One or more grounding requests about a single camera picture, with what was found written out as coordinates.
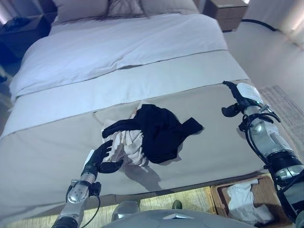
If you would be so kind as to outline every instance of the black cable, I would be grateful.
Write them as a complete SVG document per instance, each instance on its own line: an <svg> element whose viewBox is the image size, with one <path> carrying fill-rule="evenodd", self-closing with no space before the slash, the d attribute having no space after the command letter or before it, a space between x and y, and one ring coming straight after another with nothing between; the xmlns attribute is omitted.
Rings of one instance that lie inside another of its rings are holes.
<svg viewBox="0 0 304 228"><path fill-rule="evenodd" d="M293 186L293 184L295 184L296 182L298 182L301 178L304 177L304 170L302 170L297 176L296 178L294 178L285 188L283 188L283 192L286 192L291 186Z"/></svg>
<svg viewBox="0 0 304 228"><path fill-rule="evenodd" d="M73 188L73 185L70 185L67 189L67 192L66 192L66 203L67 203L67 197L68 197L68 194L70 193L70 191L72 190Z"/></svg>
<svg viewBox="0 0 304 228"><path fill-rule="evenodd" d="M272 180L273 180L273 182L274 182L275 191L278 193L278 192L279 192L279 189L277 188L278 184L277 184L277 182L276 182L276 177L275 177L275 175L274 175L274 172L273 172L272 168L270 168L270 167L269 167L268 170L269 170L269 173L270 173L270 175L271 175L271 178L272 178Z"/></svg>
<svg viewBox="0 0 304 228"><path fill-rule="evenodd" d="M89 223L93 221L93 219L95 218L95 216L97 215L97 213L98 213L98 211L99 211L99 208L100 208L100 205L101 205L100 198L99 198L99 196L97 196L97 195L94 195L94 196L96 196L97 199L98 199L98 208L97 208L95 214L93 215L93 217L92 217L84 226L82 226L81 228L84 228L84 227L86 227L87 225L89 225Z"/></svg>
<svg viewBox="0 0 304 228"><path fill-rule="evenodd" d="M251 127L251 123L257 119L257 118L260 118L261 116L266 116L266 115L269 115L273 118L275 118L279 123L281 122L280 118L273 114L273 113L261 113L261 114L257 114L255 117L253 117L251 120L249 120L249 122L246 124L247 127L245 129L245 136L246 136L246 139L247 139L247 142L249 144L249 146L251 147L251 149L256 153L256 155L265 163L265 165L269 165L269 162L267 161L267 159L262 155L262 153L260 152L260 150L257 148L253 138L252 138L252 133L250 131L250 127ZM244 115L243 116L243 121L245 119L249 119L250 117L248 115Z"/></svg>
<svg viewBox="0 0 304 228"><path fill-rule="evenodd" d="M256 23L259 25L263 25L266 28L270 29L271 31L277 31L276 28L272 27L271 25L266 24L265 22L259 21L259 20L253 20L253 19L242 19L242 22L251 22L251 23Z"/></svg>

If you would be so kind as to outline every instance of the shoe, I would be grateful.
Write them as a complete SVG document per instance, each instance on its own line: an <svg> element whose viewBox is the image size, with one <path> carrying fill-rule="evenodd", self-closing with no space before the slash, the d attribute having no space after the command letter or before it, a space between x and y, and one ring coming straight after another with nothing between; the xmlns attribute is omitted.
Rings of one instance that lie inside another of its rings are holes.
<svg viewBox="0 0 304 228"><path fill-rule="evenodd" d="M182 209L182 204L179 200L174 201L172 209Z"/></svg>

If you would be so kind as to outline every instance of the wooden floor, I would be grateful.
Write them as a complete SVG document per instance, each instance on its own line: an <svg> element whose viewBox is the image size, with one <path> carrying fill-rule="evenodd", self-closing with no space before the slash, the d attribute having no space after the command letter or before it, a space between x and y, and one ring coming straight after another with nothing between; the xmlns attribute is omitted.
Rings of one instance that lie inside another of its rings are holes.
<svg viewBox="0 0 304 228"><path fill-rule="evenodd" d="M183 209L191 209L216 214L212 200L210 187L194 189L184 192L158 196L140 201L140 211L154 209L171 209L175 200L180 200ZM117 205L101 207L95 219L87 228L100 228L111 221L111 216ZM86 210L82 225L84 225L95 213L96 209ZM5 228L50 228L54 224L57 215L40 218L30 218L6 225Z"/></svg>

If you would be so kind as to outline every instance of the bedsheet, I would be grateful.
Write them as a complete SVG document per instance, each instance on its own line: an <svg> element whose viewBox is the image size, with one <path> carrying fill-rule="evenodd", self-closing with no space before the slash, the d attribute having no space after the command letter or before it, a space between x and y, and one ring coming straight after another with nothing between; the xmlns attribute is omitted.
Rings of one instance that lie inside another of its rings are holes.
<svg viewBox="0 0 304 228"><path fill-rule="evenodd" d="M100 174L102 195L155 192L252 173L263 168L237 131L241 115L226 118L221 107L234 104L222 84L147 99L172 111L180 122L195 118L205 129L189 136L177 159L148 167L125 167ZM63 204L67 186L77 178L91 149L101 144L105 120L127 119L140 101L21 130L0 144L0 219L33 216Z"/></svg>
<svg viewBox="0 0 304 228"><path fill-rule="evenodd" d="M99 27L66 30L34 43L10 84L11 99L124 66L225 49L216 20L201 14L103 21Z"/></svg>
<svg viewBox="0 0 304 228"><path fill-rule="evenodd" d="M228 51L121 69L18 98L1 137L113 105L240 79L248 76Z"/></svg>

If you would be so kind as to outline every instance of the white towel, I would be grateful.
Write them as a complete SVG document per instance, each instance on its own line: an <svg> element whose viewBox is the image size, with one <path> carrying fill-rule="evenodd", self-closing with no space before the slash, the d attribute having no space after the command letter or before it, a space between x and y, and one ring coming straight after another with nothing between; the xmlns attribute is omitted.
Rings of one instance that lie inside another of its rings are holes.
<svg viewBox="0 0 304 228"><path fill-rule="evenodd" d="M136 111L142 107L142 104L147 104L143 101L133 111L130 119L134 118ZM108 126L116 123L116 121L106 120L102 131ZM140 130L115 132L107 138L102 138L103 143L113 140L112 149L109 156L104 158L104 162L117 162L123 159L123 165L145 166L148 164L148 159L143 153L143 133Z"/></svg>
<svg viewBox="0 0 304 228"><path fill-rule="evenodd" d="M258 184L258 180L254 179L227 188L227 193L231 197L228 204L229 212L232 218L236 218L250 225L258 222L263 224L268 223L274 218L265 204L258 208L254 207L254 196L251 192L252 184Z"/></svg>

